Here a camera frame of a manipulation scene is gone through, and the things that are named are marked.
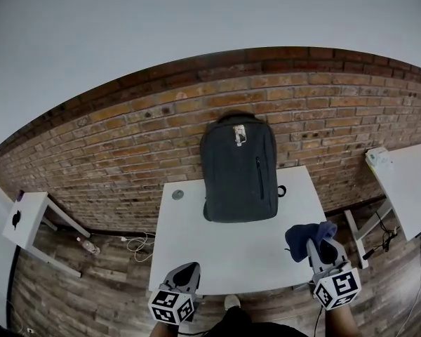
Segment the dark gray backpack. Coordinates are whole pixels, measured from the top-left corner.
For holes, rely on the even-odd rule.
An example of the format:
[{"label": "dark gray backpack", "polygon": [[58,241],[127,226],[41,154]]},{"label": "dark gray backpack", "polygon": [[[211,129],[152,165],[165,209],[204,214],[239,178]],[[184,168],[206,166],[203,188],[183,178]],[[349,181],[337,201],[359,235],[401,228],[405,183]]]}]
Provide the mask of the dark gray backpack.
[{"label": "dark gray backpack", "polygon": [[207,126],[200,144],[206,184],[206,220],[241,223],[278,211],[276,141],[253,114],[231,112]]}]

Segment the small white table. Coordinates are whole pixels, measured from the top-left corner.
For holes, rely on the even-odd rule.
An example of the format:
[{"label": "small white table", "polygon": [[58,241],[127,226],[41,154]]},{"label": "small white table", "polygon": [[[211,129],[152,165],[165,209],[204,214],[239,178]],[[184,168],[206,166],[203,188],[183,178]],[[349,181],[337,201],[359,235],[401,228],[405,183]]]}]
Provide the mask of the small white table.
[{"label": "small white table", "polygon": [[[308,282],[313,271],[307,259],[290,256],[286,231],[299,224],[326,220],[305,166],[277,171],[278,184],[287,188],[274,218],[249,223],[214,223],[203,217],[203,180],[166,183],[156,231],[149,290],[153,291],[175,268],[189,262],[201,266],[197,294],[250,293]],[[184,197],[172,194],[182,190]]]},{"label": "small white table", "polygon": [[392,164],[373,166],[374,173],[387,199],[358,230],[350,210],[345,211],[360,255],[361,267],[368,267],[362,239],[393,210],[407,241],[421,233],[421,144],[389,152]]},{"label": "small white table", "polygon": [[[62,211],[56,204],[51,201],[48,197],[47,192],[26,192],[20,201],[14,203],[13,208],[9,214],[8,220],[6,221],[3,236],[20,246],[22,249],[29,251],[37,258],[40,258],[43,262],[51,263],[52,265],[60,268],[61,270],[74,275],[75,277],[81,277],[81,273],[73,270],[61,262],[58,262],[54,258],[46,255],[44,252],[38,250],[33,246],[34,238],[36,237],[37,230],[41,221],[45,222],[54,230],[57,227],[54,226],[49,220],[44,218],[44,213],[50,207],[55,213],[57,213],[65,222],[69,223],[75,230],[89,238],[91,234],[83,229],[78,223],[73,221],[64,211]],[[20,222],[14,228],[13,216],[17,211],[20,211]]]}]

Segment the white shoe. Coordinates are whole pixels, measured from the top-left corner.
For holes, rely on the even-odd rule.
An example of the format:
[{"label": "white shoe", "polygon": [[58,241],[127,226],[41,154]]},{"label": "white shoe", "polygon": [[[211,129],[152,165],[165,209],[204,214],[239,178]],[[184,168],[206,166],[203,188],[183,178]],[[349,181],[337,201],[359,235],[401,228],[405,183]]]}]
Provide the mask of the white shoe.
[{"label": "white shoe", "polygon": [[225,297],[225,309],[228,311],[231,307],[240,307],[240,300],[239,297],[236,295],[227,295]]}]

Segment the white cable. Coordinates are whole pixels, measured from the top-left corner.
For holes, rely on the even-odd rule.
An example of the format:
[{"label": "white cable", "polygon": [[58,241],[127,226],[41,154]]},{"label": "white cable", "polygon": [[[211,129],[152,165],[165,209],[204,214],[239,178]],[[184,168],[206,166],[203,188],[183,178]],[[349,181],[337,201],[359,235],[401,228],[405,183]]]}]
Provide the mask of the white cable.
[{"label": "white cable", "polygon": [[418,302],[418,297],[420,297],[420,292],[421,292],[421,285],[420,285],[420,289],[418,289],[418,293],[416,294],[416,299],[415,299],[415,303],[413,303],[413,307],[410,310],[410,313],[408,314],[408,317],[406,319],[406,321],[404,322],[404,324],[402,325],[401,329],[399,329],[398,334],[396,335],[396,337],[399,336],[399,334],[402,332],[404,326],[406,325],[406,323],[408,322],[408,320],[410,319],[410,316],[412,315],[413,310],[415,309],[415,306]]},{"label": "white cable", "polygon": [[19,317],[19,320],[20,320],[20,330],[19,330],[19,332],[18,332],[18,334],[20,333],[20,332],[22,332],[23,331],[23,319],[22,319],[22,317],[18,314],[18,312],[17,312],[17,310],[15,309],[15,307],[14,307],[14,305],[9,301],[9,300],[6,300],[6,302],[8,302],[10,305],[12,305],[13,306],[13,308],[14,308],[14,312],[15,312],[15,315],[17,316],[17,317]]},{"label": "white cable", "polygon": [[[151,237],[148,237],[148,235],[150,234],[151,236],[153,236],[153,238],[156,237],[156,235],[154,233],[149,233],[149,232],[144,232],[144,233],[145,233],[145,238],[144,237],[134,237],[133,239],[127,239],[125,237],[122,237],[121,238],[122,241],[128,241],[128,243],[126,244],[126,248],[129,251],[134,252],[134,259],[137,262],[145,262],[146,260],[148,260],[148,258],[150,258],[151,256],[153,256],[153,253],[152,253],[148,257],[146,257],[145,259],[138,260],[138,252],[141,251],[145,246],[150,246],[150,245],[152,245],[154,243],[154,241],[153,242],[150,242],[150,243],[147,243],[147,240],[149,238],[151,238]],[[129,244],[131,242],[133,242],[133,241],[137,241],[137,242],[140,243],[140,245],[135,250],[131,249],[130,246],[129,246]]]}]

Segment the plastic bottle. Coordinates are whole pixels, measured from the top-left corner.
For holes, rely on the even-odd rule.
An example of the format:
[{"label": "plastic bottle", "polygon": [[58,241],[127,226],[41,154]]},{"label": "plastic bottle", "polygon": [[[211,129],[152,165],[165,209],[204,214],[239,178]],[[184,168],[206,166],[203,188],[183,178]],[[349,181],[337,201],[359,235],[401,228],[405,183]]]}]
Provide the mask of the plastic bottle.
[{"label": "plastic bottle", "polygon": [[78,237],[76,240],[82,245],[83,249],[89,251],[93,255],[98,255],[100,253],[100,248],[94,245],[92,242],[88,241],[84,237]]}]

